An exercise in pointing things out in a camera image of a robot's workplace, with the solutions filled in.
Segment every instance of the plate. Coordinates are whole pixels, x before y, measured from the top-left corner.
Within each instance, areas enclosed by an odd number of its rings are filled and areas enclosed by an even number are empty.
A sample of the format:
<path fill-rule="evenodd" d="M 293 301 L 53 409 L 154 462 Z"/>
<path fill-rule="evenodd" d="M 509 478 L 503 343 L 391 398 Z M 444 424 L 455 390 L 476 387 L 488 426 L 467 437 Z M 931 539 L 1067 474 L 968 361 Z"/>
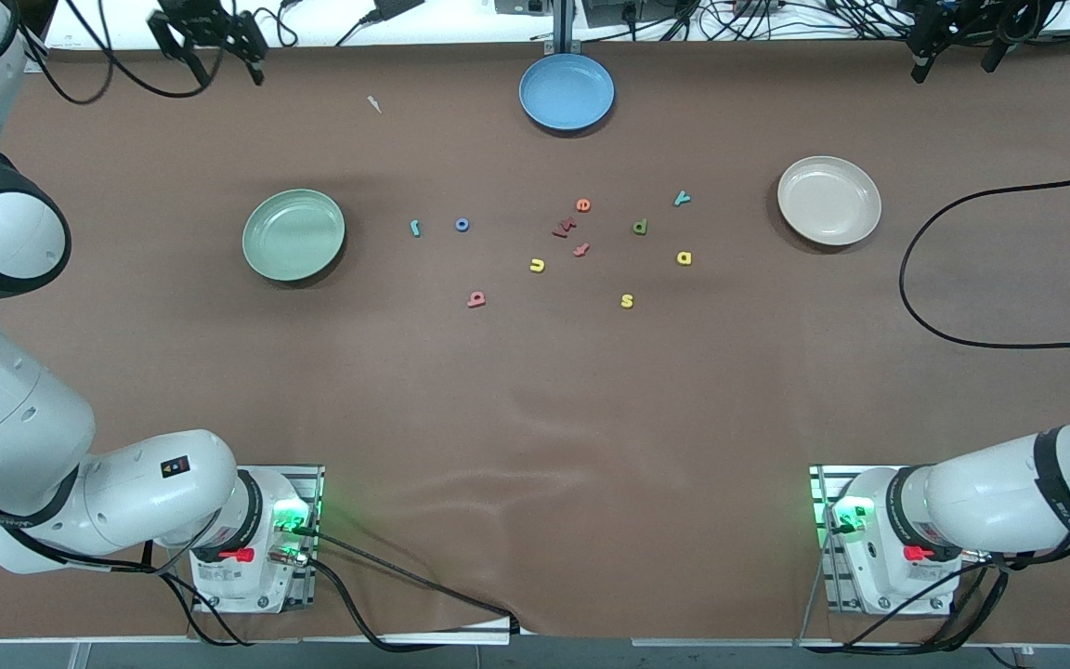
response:
<path fill-rule="evenodd" d="M 536 60 L 518 82 L 518 101 L 535 123 L 583 131 L 613 106 L 613 79 L 597 60 L 555 54 Z"/>
<path fill-rule="evenodd" d="M 345 216 L 325 194 L 306 187 L 272 195 L 246 221 L 242 250 L 265 278 L 309 278 L 333 262 L 345 243 Z"/>
<path fill-rule="evenodd" d="M 812 242 L 844 246 L 877 228 L 883 196 L 858 166 L 832 156 L 811 156 L 778 180 L 778 208 L 795 232 Z"/>

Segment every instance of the brown tabletop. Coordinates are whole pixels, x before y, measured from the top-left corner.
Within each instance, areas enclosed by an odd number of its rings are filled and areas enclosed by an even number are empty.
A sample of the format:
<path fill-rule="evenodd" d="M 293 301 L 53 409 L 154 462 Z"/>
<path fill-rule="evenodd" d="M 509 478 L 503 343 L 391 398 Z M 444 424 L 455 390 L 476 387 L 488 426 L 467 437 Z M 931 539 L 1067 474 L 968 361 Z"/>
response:
<path fill-rule="evenodd" d="M 240 462 L 323 462 L 326 530 L 531 630 L 792 638 L 816 559 L 808 465 L 937 461 L 1070 422 L 1070 351 L 952 346 L 896 286 L 944 203 L 1070 178 L 1070 50 L 1024 51 L 994 75 L 949 54 L 916 86 L 901 44 L 591 46 L 616 108 L 572 139 L 518 105 L 535 46 L 276 51 L 262 88 L 227 60 L 195 101 L 119 81 L 88 109 L 32 76 L 0 148 L 63 208 L 74 253 L 0 321 L 95 408 L 96 452 L 205 427 Z M 103 66 L 55 73 L 88 92 Z M 815 153 L 883 195 L 843 253 L 774 203 Z M 341 204 L 349 240 L 284 288 L 241 233 L 296 186 Z M 578 198 L 594 209 L 552 237 Z M 929 233 L 912 299 L 954 334 L 1070 338 L 1070 191 L 991 200 Z M 332 561 L 379 630 L 489 618 Z M 810 636 L 854 623 L 820 607 Z M 323 584 L 309 612 L 243 629 L 353 634 Z M 0 568 L 0 637 L 183 632 L 148 577 Z M 1070 560 L 1017 576 L 977 639 L 1070 643 Z"/>

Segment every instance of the red button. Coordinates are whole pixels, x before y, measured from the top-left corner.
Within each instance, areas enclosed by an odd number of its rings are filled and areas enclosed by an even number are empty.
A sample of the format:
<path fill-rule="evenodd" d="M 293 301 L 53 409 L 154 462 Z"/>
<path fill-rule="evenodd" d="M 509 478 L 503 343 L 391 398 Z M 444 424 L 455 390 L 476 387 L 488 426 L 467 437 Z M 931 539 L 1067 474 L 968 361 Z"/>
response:
<path fill-rule="evenodd" d="M 935 551 L 927 550 L 924 547 L 903 546 L 903 558 L 910 560 L 911 562 L 919 562 L 919 560 L 931 558 L 931 556 L 934 554 Z"/>
<path fill-rule="evenodd" d="M 247 546 L 238 550 L 224 550 L 217 553 L 217 558 L 232 558 L 238 562 L 255 562 L 255 549 Z"/>

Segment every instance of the metal post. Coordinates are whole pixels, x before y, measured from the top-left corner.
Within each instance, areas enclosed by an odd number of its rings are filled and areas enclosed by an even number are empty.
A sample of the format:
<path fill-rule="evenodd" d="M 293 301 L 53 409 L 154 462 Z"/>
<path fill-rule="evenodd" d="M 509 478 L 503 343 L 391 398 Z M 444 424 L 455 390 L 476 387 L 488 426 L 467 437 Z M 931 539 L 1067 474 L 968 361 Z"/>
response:
<path fill-rule="evenodd" d="M 552 0 L 552 41 L 544 43 L 544 54 L 579 54 L 581 42 L 572 39 L 576 0 Z"/>

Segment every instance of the black connector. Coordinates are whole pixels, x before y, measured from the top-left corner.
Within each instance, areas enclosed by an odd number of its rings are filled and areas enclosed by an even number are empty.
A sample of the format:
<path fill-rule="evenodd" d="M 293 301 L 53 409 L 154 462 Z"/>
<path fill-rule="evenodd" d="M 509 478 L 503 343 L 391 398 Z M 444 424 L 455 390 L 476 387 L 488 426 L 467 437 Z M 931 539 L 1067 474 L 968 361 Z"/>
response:
<path fill-rule="evenodd" d="M 412 11 L 421 4 L 424 4 L 424 0 L 374 0 L 374 7 L 377 7 L 374 12 L 378 14 L 370 19 L 370 22 L 389 21 L 399 14 Z"/>

